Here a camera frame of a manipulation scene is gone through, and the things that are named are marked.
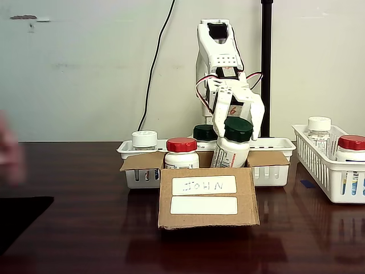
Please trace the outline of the blurred person hand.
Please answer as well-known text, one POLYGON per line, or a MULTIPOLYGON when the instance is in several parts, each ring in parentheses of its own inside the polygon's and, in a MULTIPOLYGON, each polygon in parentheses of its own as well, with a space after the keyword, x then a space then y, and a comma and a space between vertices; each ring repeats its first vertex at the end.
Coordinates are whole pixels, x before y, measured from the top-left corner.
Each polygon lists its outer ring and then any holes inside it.
POLYGON ((24 183, 25 178, 23 148, 6 119, 5 111, 1 110, 1 181, 15 186, 24 183))

